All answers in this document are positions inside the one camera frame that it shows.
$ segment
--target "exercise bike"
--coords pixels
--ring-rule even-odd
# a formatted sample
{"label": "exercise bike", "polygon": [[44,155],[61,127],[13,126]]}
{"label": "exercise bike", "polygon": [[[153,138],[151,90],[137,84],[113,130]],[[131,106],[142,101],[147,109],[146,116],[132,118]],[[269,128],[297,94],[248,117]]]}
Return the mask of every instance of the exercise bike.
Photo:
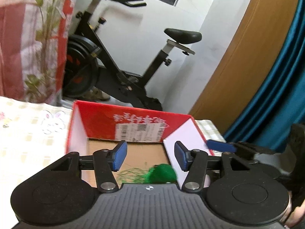
{"label": "exercise bike", "polygon": [[[106,20],[99,18],[99,25],[93,28],[89,20],[101,0],[92,0],[87,10],[78,12],[80,19],[75,33],[69,37],[67,46],[67,62],[63,80],[63,96],[79,98],[94,86],[122,102],[131,103],[133,107],[162,111],[162,105],[156,98],[146,96],[145,85],[158,70],[162,63],[169,66],[170,51],[177,47],[186,55],[194,51],[182,44],[199,42],[201,33],[167,28],[164,30],[173,40],[167,40],[165,47],[159,51],[155,59],[140,76],[120,70],[109,52],[96,34],[99,25]],[[143,7],[145,2],[130,3],[143,0],[112,0],[128,7]],[[104,66],[99,66],[99,58]]]}

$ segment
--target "green yarn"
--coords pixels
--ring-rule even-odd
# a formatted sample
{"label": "green yarn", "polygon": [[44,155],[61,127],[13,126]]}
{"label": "green yarn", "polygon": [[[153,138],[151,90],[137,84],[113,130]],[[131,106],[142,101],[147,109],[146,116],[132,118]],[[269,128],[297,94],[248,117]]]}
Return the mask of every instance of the green yarn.
{"label": "green yarn", "polygon": [[149,168],[148,171],[133,168],[119,173],[123,183],[176,183],[177,176],[173,167],[168,164],[159,164]]}

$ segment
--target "floral fabric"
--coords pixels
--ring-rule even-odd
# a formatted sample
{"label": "floral fabric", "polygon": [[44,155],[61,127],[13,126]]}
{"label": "floral fabric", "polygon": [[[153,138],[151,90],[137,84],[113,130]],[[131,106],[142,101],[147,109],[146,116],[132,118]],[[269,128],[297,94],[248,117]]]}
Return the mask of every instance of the floral fabric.
{"label": "floral fabric", "polygon": [[0,0],[0,95],[54,104],[76,0]]}

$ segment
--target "cardboard box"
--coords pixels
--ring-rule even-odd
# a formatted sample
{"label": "cardboard box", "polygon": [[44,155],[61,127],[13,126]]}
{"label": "cardboard box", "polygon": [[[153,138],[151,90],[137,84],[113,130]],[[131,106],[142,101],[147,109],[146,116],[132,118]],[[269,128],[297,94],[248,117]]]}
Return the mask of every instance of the cardboard box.
{"label": "cardboard box", "polygon": [[[67,153],[78,151],[90,155],[94,151],[115,147],[115,141],[126,140],[126,159],[117,173],[131,168],[148,170],[155,164],[170,163],[183,184],[183,172],[174,156],[174,144],[181,141],[189,150],[200,149],[213,155],[192,116],[95,102],[76,101],[73,105],[67,140]],[[94,174],[83,172],[82,178],[96,186]]]}

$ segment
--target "bike seat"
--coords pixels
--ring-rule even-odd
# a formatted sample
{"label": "bike seat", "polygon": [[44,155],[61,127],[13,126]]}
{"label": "bike seat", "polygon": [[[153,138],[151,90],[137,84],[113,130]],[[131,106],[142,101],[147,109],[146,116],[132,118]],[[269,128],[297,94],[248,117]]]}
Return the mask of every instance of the bike seat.
{"label": "bike seat", "polygon": [[174,28],[167,28],[164,32],[180,44],[192,44],[201,41],[202,35],[199,32],[185,31]]}

